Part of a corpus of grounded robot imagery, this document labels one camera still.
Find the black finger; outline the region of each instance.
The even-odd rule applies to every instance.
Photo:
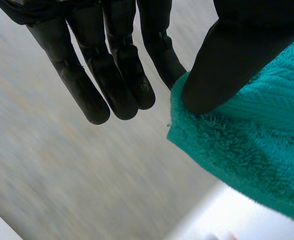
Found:
[[[0,0],[0,8],[20,25],[61,17],[62,3],[52,0]]]
[[[67,16],[83,56],[115,115],[133,118],[137,103],[117,69],[105,43],[104,22],[98,3],[76,8]]]
[[[183,89],[193,113],[208,113],[233,97],[294,42],[294,24],[238,28],[218,21],[209,30]]]
[[[106,122],[110,110],[79,63],[66,21],[55,18],[27,27],[47,53],[87,119],[97,125]]]
[[[103,0],[103,12],[108,42],[115,63],[127,86],[135,97],[139,109],[151,108],[155,93],[146,77],[133,45],[133,20],[136,14],[135,0]]]
[[[171,89],[176,80],[186,73],[166,32],[170,24],[172,0],[137,0],[137,2],[144,45],[161,79]]]

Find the terry cloth towel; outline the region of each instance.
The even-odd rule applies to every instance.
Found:
[[[168,139],[227,185],[294,219],[294,43],[208,114],[183,105],[187,77],[171,92]]]

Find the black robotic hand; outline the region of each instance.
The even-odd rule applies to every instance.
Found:
[[[137,2],[145,47],[160,77],[172,88],[186,72],[166,33],[172,0]],[[27,26],[91,123],[106,122],[110,110],[78,60],[67,23],[119,119],[131,119],[138,109],[154,105],[154,91],[132,40],[136,0],[0,0],[0,8],[13,21]],[[111,54],[105,44],[104,27]]]

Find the green towel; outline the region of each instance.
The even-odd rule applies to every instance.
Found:
[[[171,92],[168,139],[227,185],[294,219],[294,43],[212,113],[184,107],[187,77]]]

